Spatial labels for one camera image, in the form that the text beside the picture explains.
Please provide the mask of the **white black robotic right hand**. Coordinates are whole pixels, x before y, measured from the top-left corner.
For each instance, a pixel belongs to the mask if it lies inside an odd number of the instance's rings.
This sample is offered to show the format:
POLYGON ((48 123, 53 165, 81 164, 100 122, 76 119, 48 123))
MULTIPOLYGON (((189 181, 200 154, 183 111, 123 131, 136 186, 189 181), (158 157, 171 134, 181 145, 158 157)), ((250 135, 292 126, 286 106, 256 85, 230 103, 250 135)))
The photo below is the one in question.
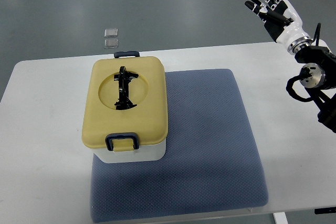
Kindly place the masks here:
POLYGON ((312 38, 303 30, 302 19, 288 0, 248 0, 245 6, 261 19, 272 40, 290 54, 312 44, 312 38))

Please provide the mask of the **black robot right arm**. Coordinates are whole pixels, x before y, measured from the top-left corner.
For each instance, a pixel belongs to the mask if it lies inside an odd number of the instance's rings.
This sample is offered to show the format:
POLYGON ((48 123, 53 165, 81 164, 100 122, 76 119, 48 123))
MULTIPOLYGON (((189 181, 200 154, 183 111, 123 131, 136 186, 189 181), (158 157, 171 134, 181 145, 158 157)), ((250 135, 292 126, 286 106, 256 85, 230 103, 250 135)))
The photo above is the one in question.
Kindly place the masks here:
POLYGON ((335 88, 335 55, 327 47, 308 46, 299 50, 295 59, 303 67, 297 76, 288 80, 288 94, 300 102, 313 101, 319 109, 318 122, 335 132, 335 96, 330 98, 324 93, 324 90, 335 88), (296 81, 307 91, 307 98, 293 89, 296 81))

